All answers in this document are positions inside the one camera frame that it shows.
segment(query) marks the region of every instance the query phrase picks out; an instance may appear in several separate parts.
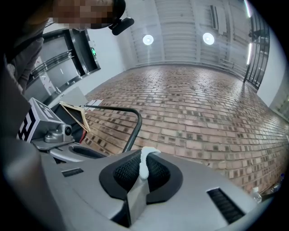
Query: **metal handrail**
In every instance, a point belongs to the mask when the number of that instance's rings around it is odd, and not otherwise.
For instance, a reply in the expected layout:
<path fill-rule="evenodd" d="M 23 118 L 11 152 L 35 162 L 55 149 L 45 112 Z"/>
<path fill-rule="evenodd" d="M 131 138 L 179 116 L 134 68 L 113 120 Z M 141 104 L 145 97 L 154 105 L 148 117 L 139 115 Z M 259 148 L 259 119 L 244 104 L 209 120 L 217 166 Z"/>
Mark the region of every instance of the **metal handrail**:
<path fill-rule="evenodd" d="M 143 120 L 141 117 L 141 114 L 139 113 L 138 110 L 134 109 L 134 108 L 128 108 L 128 107 L 114 107 L 114 106 L 92 106 L 92 105 L 83 105 L 82 107 L 92 107 L 92 108 L 98 108 L 98 109 L 107 109 L 107 110 L 112 110 L 112 111 L 127 111 L 127 112 L 132 112 L 135 113 L 137 115 L 137 123 L 136 126 L 134 128 L 134 130 L 131 133 L 131 136 L 129 137 L 125 148 L 123 149 L 122 152 L 128 152 L 131 150 L 132 145 L 135 142 L 135 139 L 137 137 L 137 135 L 140 132 L 140 128 L 142 126 Z"/>

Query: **plastic bottle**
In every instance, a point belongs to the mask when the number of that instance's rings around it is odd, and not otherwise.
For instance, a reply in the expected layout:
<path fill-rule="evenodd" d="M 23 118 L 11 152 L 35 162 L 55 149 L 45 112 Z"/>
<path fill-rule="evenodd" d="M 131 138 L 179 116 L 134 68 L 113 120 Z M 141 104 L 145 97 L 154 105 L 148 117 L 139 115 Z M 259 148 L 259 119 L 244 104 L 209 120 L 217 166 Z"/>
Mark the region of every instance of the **plastic bottle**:
<path fill-rule="evenodd" d="M 262 202 L 262 197 L 261 195 L 258 193 L 259 191 L 259 187 L 255 187 L 252 189 L 251 192 L 251 196 L 254 198 L 254 200 L 259 204 Z"/>

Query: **brick wall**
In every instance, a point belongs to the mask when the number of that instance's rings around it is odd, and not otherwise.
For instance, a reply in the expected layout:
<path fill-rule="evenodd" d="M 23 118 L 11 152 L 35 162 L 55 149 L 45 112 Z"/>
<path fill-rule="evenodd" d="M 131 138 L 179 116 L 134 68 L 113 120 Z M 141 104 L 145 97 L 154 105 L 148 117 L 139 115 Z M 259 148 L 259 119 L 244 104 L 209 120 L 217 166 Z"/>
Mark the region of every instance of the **brick wall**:
<path fill-rule="evenodd" d="M 139 110 L 143 125 L 133 149 L 143 146 L 196 161 L 236 185 L 263 191 L 287 163 L 289 124 L 238 78 L 212 69 L 162 65 L 126 71 L 87 95 L 101 105 Z M 136 122 L 128 112 L 94 110 L 83 145 L 121 153 Z"/>

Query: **black strap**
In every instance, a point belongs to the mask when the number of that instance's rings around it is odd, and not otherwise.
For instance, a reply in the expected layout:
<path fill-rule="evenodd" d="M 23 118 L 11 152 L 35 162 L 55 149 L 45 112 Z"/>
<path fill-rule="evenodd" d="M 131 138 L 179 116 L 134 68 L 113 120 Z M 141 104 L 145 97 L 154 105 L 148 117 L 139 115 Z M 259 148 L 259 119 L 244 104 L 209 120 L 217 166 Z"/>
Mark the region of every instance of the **black strap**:
<path fill-rule="evenodd" d="M 10 63 L 12 61 L 12 59 L 14 59 L 18 54 L 20 54 L 23 50 L 25 50 L 32 42 L 34 42 L 35 40 L 37 40 L 41 37 L 43 37 L 43 32 L 41 32 L 40 34 L 38 34 L 34 37 L 31 37 L 31 38 L 25 40 L 24 42 L 20 43 L 17 47 L 8 51 L 6 53 L 7 63 Z"/>

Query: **black tube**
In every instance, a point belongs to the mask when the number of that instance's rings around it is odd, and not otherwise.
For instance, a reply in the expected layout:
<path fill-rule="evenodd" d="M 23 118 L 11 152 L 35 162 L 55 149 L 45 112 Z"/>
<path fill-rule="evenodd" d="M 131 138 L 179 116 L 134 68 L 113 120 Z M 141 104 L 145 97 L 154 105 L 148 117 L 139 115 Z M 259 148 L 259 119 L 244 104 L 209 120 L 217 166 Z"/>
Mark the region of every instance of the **black tube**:
<path fill-rule="evenodd" d="M 135 113 L 137 115 L 138 120 L 137 120 L 136 126 L 135 126 L 134 130 L 132 131 L 131 136 L 129 137 L 129 139 L 128 139 L 127 143 L 126 143 L 126 146 L 125 146 L 125 148 L 123 149 L 122 152 L 128 152 L 128 151 L 131 150 L 132 145 L 134 144 L 135 139 L 136 139 L 137 135 L 139 134 L 140 128 L 141 128 L 142 123 L 143 123 L 141 114 L 139 113 L 138 110 L 133 109 L 133 108 L 128 108 L 128 107 L 115 107 L 115 106 L 84 105 L 83 107 L 92 107 L 92 108 L 107 109 L 107 110 L 113 110 L 113 111 L 128 111 L 128 112 Z"/>

